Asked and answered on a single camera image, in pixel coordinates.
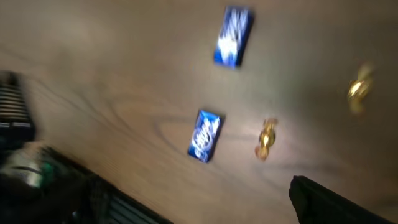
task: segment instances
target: blue candy wrapper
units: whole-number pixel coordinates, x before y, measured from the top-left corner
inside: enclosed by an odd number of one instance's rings
[[[208,162],[214,153],[222,123],[222,116],[200,110],[188,154],[202,162]]]
[[[230,68],[240,66],[248,41],[254,14],[245,7],[228,6],[214,53],[217,64]]]

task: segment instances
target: brown wooden surface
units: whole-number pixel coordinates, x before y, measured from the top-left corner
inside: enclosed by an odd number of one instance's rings
[[[398,2],[240,1],[256,23],[237,71],[212,59],[230,3],[3,0],[0,66],[25,74],[41,139],[175,223],[298,223],[293,175],[398,222]],[[357,119],[364,61],[378,70]],[[202,107],[226,114],[209,164],[186,154]]]

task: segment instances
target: gold wrapped candy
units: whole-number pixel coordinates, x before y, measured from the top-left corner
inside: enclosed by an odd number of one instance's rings
[[[352,81],[349,85],[348,103],[353,114],[361,114],[364,111],[362,100],[372,87],[372,72],[373,67],[371,65],[362,65],[358,72],[358,79]]]
[[[263,129],[260,133],[259,145],[255,150],[257,158],[262,161],[267,159],[269,148],[275,143],[274,127],[276,124],[276,119],[268,119],[264,121]]]

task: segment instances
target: blue wrapped candy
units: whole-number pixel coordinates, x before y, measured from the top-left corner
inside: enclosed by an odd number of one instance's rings
[[[230,68],[240,66],[248,41],[254,14],[245,7],[228,6],[214,53],[217,64]]]
[[[222,122],[222,116],[200,110],[188,154],[202,162],[208,162],[214,153]]]

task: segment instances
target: black object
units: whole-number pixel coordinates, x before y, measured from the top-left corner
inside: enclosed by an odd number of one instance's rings
[[[36,127],[19,79],[15,72],[0,71],[0,150],[19,149],[35,138]]]
[[[300,224],[392,223],[304,176],[293,177],[289,197]]]

